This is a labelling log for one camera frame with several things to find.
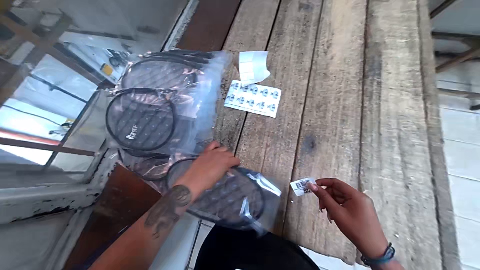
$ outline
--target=hand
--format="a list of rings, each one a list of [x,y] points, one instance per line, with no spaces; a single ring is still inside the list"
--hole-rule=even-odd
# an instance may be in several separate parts
[[[234,157],[227,147],[220,147],[219,142],[213,141],[175,185],[187,186],[194,201],[204,190],[218,182],[231,167],[239,164],[240,159]]]
[[[337,178],[318,179],[316,183],[308,185],[318,197],[320,211],[327,209],[328,218],[335,221],[364,256],[372,259],[383,256],[388,241],[372,199]]]

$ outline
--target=white paper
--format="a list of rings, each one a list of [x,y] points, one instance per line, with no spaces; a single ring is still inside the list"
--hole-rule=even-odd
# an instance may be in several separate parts
[[[270,72],[267,70],[268,51],[241,51],[239,53],[239,72],[241,86],[263,81]]]
[[[240,81],[232,81],[225,98],[225,107],[276,117],[282,95],[280,89],[260,85],[240,85]]]
[[[307,186],[308,182],[315,184],[315,179],[311,177],[303,178],[303,179],[291,182],[290,186],[292,187],[293,192],[295,192],[295,195],[302,196],[305,193],[312,192]]]

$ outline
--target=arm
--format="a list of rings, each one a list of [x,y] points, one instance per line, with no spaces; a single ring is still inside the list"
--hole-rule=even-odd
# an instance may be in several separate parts
[[[188,206],[240,160],[213,142],[148,212],[122,234],[91,270],[148,269],[175,223]]]
[[[318,197],[320,211],[327,210],[327,217],[335,221],[340,231],[367,258],[381,258],[388,247],[388,241],[378,221],[373,201],[337,178],[323,178],[309,188]],[[378,265],[373,270],[403,270],[394,259]]]

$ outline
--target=barcode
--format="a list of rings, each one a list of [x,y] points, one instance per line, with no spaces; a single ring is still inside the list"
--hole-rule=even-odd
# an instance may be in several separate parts
[[[308,181],[302,181],[295,184],[297,185],[297,188],[301,188],[301,187],[307,186],[307,183]]]

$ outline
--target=wooden table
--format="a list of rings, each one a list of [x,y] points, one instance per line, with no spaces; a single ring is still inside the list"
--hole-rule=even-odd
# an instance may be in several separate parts
[[[223,107],[216,138],[281,182],[274,233],[352,264],[354,245],[290,181],[336,177],[375,203],[405,269],[460,269],[427,0],[243,0],[225,50],[267,50],[277,117]]]

